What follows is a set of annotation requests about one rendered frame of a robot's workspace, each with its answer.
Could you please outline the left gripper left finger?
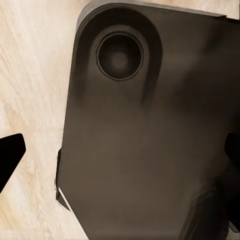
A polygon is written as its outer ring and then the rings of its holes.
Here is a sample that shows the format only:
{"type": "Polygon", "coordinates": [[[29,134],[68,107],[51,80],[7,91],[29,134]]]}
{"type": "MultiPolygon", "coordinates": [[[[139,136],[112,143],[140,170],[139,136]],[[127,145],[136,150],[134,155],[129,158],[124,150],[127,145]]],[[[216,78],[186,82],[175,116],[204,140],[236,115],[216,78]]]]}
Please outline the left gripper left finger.
{"type": "Polygon", "coordinates": [[[0,193],[26,153],[22,133],[0,138],[0,193]]]}

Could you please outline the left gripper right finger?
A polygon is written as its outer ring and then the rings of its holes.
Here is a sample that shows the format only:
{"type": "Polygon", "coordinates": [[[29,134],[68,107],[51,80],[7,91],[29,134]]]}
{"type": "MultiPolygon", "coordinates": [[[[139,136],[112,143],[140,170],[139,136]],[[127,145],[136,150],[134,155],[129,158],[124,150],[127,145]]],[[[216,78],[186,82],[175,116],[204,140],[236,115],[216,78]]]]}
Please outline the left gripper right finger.
{"type": "Polygon", "coordinates": [[[240,173],[240,135],[229,133],[224,146],[224,151],[240,173]]]}

